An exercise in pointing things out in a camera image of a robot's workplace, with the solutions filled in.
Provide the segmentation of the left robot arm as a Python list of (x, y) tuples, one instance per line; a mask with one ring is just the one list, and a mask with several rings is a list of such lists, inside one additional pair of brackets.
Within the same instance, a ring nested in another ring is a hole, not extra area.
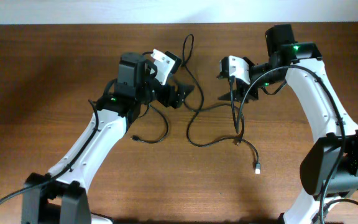
[(175, 54), (153, 50), (144, 54), (124, 53), (116, 79), (91, 104), (89, 124), (70, 150), (45, 175), (32, 173), (23, 194), (21, 223), (113, 223), (111, 217), (93, 213), (88, 191), (93, 177), (109, 151), (139, 117), (142, 105), (157, 100), (165, 107), (179, 108), (193, 86), (171, 86), (182, 60)]

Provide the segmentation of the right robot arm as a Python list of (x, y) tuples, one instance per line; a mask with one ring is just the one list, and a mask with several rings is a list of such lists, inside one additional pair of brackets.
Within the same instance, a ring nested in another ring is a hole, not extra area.
[(337, 97), (315, 43), (297, 42), (289, 24), (271, 27), (265, 40), (267, 63), (233, 55), (220, 60), (218, 77), (230, 83), (223, 99), (244, 105), (271, 84), (291, 87), (314, 144), (300, 164), (301, 192), (278, 222), (323, 223), (335, 204), (351, 202), (358, 191), (358, 124)]

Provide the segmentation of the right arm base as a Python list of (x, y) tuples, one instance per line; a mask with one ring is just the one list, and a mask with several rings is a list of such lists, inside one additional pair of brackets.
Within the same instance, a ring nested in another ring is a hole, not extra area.
[(280, 216), (278, 217), (277, 224), (285, 224), (283, 216), (284, 216), (284, 213), (281, 213)]

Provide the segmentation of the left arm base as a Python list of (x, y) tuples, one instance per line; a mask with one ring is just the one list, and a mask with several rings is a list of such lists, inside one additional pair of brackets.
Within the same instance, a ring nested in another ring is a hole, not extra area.
[(91, 224), (113, 224), (114, 220), (103, 215), (91, 214)]

